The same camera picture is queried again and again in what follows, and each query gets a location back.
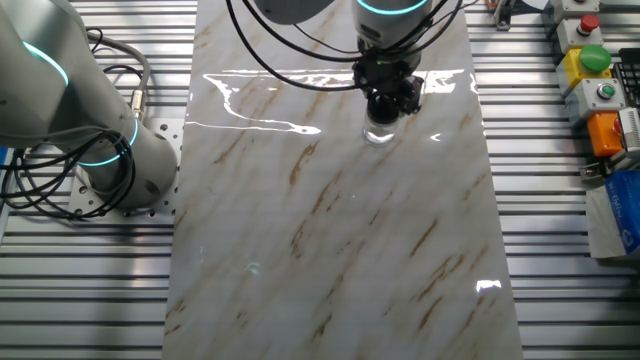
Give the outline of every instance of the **white marble surface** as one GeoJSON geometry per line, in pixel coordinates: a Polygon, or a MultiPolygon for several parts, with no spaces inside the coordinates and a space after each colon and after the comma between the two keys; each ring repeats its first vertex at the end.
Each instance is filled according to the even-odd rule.
{"type": "MultiPolygon", "coordinates": [[[[350,83],[234,3],[269,64],[350,83]]],[[[302,26],[355,47],[347,0],[302,26]]],[[[362,139],[360,92],[261,71],[224,1],[199,2],[196,32],[163,359],[522,359],[464,17],[386,148],[362,139]]]]}

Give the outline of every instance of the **yellow control box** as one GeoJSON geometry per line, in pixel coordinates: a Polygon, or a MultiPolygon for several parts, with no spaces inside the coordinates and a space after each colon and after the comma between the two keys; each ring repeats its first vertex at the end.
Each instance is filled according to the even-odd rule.
{"type": "Polygon", "coordinates": [[[573,49],[562,59],[556,68],[562,96],[569,95],[582,79],[611,78],[611,70],[609,70],[611,55],[603,48],[599,46],[597,48],[600,50],[594,50],[592,45],[573,49]]]}

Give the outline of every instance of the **glowing blue ring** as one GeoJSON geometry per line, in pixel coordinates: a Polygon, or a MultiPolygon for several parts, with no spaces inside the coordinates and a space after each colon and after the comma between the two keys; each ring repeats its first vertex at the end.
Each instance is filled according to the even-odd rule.
{"type": "MultiPolygon", "coordinates": [[[[136,129],[133,131],[133,137],[131,138],[131,142],[129,143],[129,147],[133,146],[134,141],[136,141],[136,137],[138,136],[138,120],[134,120],[136,122],[136,129]]],[[[114,157],[112,157],[109,160],[103,161],[103,162],[99,162],[99,163],[93,163],[93,164],[87,164],[87,163],[81,163],[78,162],[78,164],[82,165],[82,166],[102,166],[102,165],[107,165],[110,164],[116,160],[118,160],[120,158],[120,155],[124,154],[124,151],[114,157]]]]}
{"type": "Polygon", "coordinates": [[[359,3],[363,8],[365,8],[365,9],[367,9],[367,10],[371,11],[372,13],[376,13],[376,14],[380,14],[380,15],[402,15],[402,14],[410,13],[410,12],[412,12],[413,10],[418,9],[418,8],[419,8],[419,7],[421,7],[422,5],[426,4],[426,3],[427,3],[427,1],[429,1],[429,0],[422,0],[422,1],[420,1],[419,3],[417,3],[417,4],[415,4],[415,5],[411,6],[411,7],[408,7],[408,8],[405,8],[405,9],[400,9],[400,10],[384,10],[384,9],[378,9],[378,8],[375,8],[375,7],[371,6],[371,5],[369,5],[369,4],[366,4],[366,3],[364,2],[364,0],[358,0],[358,3],[359,3]]]}
{"type": "Polygon", "coordinates": [[[58,72],[60,73],[60,75],[62,75],[62,78],[64,79],[65,86],[69,86],[69,77],[67,76],[67,73],[64,72],[64,70],[62,69],[62,66],[60,66],[60,64],[58,64],[55,60],[53,60],[51,57],[49,57],[49,55],[43,53],[37,47],[35,47],[35,46],[25,42],[25,41],[23,41],[22,43],[27,48],[27,50],[29,50],[29,52],[31,54],[33,54],[34,56],[37,56],[37,57],[41,58],[42,60],[48,62],[49,64],[51,64],[51,66],[53,66],[56,70],[58,70],[58,72]]]}

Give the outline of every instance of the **green button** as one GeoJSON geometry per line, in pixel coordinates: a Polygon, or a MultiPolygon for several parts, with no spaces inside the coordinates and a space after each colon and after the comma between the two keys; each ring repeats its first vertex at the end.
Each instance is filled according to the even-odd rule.
{"type": "Polygon", "coordinates": [[[580,62],[589,71],[602,72],[611,65],[611,54],[601,46],[587,45],[580,51],[580,62]]]}
{"type": "Polygon", "coordinates": [[[616,88],[614,88],[613,86],[607,84],[602,86],[602,92],[609,95],[609,96],[613,96],[616,94],[616,88]]]}

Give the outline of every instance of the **aluminum profile table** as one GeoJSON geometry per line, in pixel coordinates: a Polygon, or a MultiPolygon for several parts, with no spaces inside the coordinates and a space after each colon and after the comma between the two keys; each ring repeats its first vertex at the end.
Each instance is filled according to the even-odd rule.
{"type": "MultiPolygon", "coordinates": [[[[148,116],[182,121],[197,2],[73,5],[87,26],[149,58],[148,116]]],[[[640,13],[611,11],[600,19],[615,60],[619,48],[640,47],[640,13]]],[[[514,16],[508,33],[483,4],[465,16],[525,358],[640,359],[640,264],[588,258],[584,151],[562,115],[540,15],[514,16]]],[[[96,57],[138,66],[111,50],[96,57]]],[[[109,76],[127,97],[138,81],[109,76]]],[[[51,175],[40,170],[37,180],[51,175]]],[[[60,204],[70,180],[54,197],[60,204]]],[[[33,211],[3,220],[0,359],[160,359],[172,227],[77,229],[33,211]]]]}

